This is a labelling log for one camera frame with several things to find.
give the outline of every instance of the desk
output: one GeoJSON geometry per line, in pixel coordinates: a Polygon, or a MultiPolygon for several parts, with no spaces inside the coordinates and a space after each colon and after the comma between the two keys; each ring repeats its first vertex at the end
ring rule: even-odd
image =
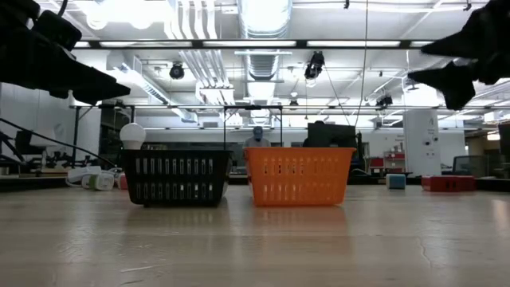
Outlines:
{"type": "Polygon", "coordinates": [[[343,207],[145,209],[123,191],[0,194],[4,286],[507,285],[510,196],[348,187],[343,207]]]}

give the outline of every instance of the white device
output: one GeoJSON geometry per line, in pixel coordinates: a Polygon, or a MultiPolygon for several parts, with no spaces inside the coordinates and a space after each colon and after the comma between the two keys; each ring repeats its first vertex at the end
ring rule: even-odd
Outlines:
{"type": "Polygon", "coordinates": [[[98,175],[102,172],[101,167],[82,167],[70,170],[67,173],[67,180],[70,183],[81,182],[86,175],[98,175]]]}
{"type": "Polygon", "coordinates": [[[100,175],[90,175],[88,185],[90,189],[95,191],[110,191],[115,184],[115,176],[109,173],[102,173],[100,175]]]}

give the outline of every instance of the computer monitor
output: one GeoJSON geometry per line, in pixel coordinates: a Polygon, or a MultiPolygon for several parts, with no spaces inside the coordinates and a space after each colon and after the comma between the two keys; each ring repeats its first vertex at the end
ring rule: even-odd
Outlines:
{"type": "Polygon", "coordinates": [[[308,124],[310,147],[355,147],[356,128],[339,124],[308,124]]]}
{"type": "Polygon", "coordinates": [[[22,155],[42,155],[45,150],[43,147],[34,147],[30,145],[32,133],[27,131],[19,131],[16,134],[15,146],[22,155]]]}
{"type": "Polygon", "coordinates": [[[505,155],[507,162],[510,161],[510,124],[500,124],[500,152],[505,155]]]}
{"type": "Polygon", "coordinates": [[[354,126],[339,124],[308,124],[309,147],[354,147],[351,168],[364,169],[362,138],[354,126]]]}

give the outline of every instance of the orange basket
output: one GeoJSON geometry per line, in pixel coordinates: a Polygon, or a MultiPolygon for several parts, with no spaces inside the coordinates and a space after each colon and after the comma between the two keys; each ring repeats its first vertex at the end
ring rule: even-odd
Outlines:
{"type": "Polygon", "coordinates": [[[329,206],[343,202],[355,148],[249,147],[256,206],[329,206]]]}

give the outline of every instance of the black basket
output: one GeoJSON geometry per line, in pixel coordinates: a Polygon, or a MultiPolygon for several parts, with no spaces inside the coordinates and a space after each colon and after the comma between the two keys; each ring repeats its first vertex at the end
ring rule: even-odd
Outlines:
{"type": "Polygon", "coordinates": [[[149,206],[217,206],[228,187],[231,151],[123,153],[129,198],[149,206]]]}

